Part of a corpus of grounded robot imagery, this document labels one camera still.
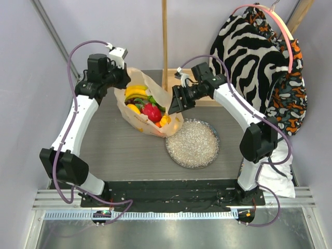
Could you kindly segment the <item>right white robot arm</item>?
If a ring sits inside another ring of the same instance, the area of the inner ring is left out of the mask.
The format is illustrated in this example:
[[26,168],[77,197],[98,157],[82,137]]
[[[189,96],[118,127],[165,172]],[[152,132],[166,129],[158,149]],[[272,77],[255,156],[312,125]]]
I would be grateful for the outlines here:
[[172,88],[168,114],[191,109],[197,100],[209,96],[237,121],[244,132],[239,145],[244,166],[238,177],[240,188],[234,192],[234,198],[238,204],[248,204],[253,198],[251,190],[258,185],[256,175],[259,165],[266,162],[277,147],[278,133],[273,128],[277,121],[275,118],[266,118],[249,105],[228,83],[225,75],[214,75],[206,63],[192,67],[191,72],[196,82],[188,85],[189,75],[180,67],[176,70],[174,76],[181,84]]

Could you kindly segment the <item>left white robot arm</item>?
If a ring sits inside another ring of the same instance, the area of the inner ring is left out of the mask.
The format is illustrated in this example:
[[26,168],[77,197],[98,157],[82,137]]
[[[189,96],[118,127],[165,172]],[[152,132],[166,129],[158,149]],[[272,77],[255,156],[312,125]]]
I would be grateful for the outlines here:
[[110,202],[106,183],[89,171],[80,159],[80,149],[87,127],[110,87],[125,89],[131,81],[124,61],[126,54],[115,51],[91,54],[85,76],[74,88],[74,100],[66,122],[49,149],[40,151],[40,160],[49,178],[79,187],[92,194],[100,207]]

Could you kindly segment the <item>translucent plastic bag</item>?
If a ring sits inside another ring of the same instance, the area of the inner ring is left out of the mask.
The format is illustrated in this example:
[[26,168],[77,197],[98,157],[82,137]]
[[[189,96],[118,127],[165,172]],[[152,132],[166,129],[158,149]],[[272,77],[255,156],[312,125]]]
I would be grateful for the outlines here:
[[129,68],[130,83],[125,90],[115,89],[122,117],[142,133],[166,138],[183,125],[181,114],[169,114],[171,95],[142,71]]

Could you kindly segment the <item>yellow fake bell pepper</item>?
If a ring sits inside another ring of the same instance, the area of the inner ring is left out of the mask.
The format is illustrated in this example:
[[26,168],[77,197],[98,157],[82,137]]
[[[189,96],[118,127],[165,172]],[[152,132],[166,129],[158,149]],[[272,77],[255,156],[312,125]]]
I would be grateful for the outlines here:
[[159,121],[159,124],[161,127],[164,127],[165,125],[168,125],[171,122],[171,118],[169,115],[162,116],[161,120]]

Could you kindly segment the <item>yellow fake banana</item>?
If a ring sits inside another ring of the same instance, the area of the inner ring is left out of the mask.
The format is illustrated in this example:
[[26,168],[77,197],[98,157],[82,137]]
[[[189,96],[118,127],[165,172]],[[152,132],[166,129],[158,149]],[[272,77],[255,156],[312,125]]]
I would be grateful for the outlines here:
[[148,87],[143,85],[128,86],[125,90],[125,96],[128,98],[135,94],[146,95],[147,89]]

